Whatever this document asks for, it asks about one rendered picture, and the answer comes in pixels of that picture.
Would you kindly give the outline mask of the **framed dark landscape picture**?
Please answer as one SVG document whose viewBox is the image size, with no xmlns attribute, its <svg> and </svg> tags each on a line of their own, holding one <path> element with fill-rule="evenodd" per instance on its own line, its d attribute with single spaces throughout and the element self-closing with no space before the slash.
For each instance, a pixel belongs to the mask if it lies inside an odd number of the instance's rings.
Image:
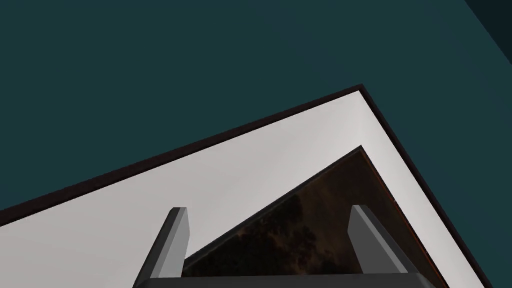
<svg viewBox="0 0 512 288">
<path fill-rule="evenodd" d="M 0 211 L 0 288 L 132 288 L 172 206 L 191 255 L 362 147 L 449 288 L 492 288 L 361 84 Z"/>
</svg>

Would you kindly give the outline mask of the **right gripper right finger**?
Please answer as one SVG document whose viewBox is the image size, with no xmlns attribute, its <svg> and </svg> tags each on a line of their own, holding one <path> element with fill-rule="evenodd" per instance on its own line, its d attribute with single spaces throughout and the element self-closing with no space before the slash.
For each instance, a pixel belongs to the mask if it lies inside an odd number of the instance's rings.
<svg viewBox="0 0 512 288">
<path fill-rule="evenodd" d="M 419 272 L 367 206 L 351 206 L 347 233 L 363 273 Z"/>
</svg>

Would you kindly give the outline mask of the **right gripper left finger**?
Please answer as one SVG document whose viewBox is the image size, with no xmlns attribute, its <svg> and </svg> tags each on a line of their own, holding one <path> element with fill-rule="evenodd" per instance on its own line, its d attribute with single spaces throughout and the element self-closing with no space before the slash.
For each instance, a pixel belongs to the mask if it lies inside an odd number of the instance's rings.
<svg viewBox="0 0 512 288">
<path fill-rule="evenodd" d="M 159 230 L 137 278 L 179 278 L 183 271 L 189 238 L 190 226 L 187 208 L 172 208 Z"/>
</svg>

